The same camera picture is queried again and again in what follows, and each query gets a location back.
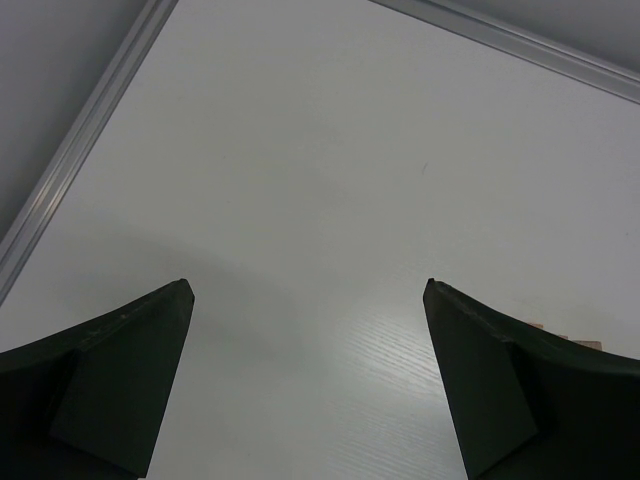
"wood grain texture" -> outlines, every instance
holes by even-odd
[[[150,480],[462,480],[426,280],[639,356],[639,124],[366,0],[180,0],[0,347],[185,277]]]

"white table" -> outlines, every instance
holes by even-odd
[[[424,285],[640,357],[639,126],[365,0],[181,0],[0,347],[186,277],[150,479],[463,479]]]

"white table surface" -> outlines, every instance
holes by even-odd
[[[421,294],[640,357],[640,108],[366,0],[180,0],[0,310],[173,279],[149,478],[465,478]]]

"small brown object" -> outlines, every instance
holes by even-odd
[[[594,350],[602,351],[602,342],[596,342],[593,340],[574,340],[573,342],[577,343],[578,345],[593,348]]]

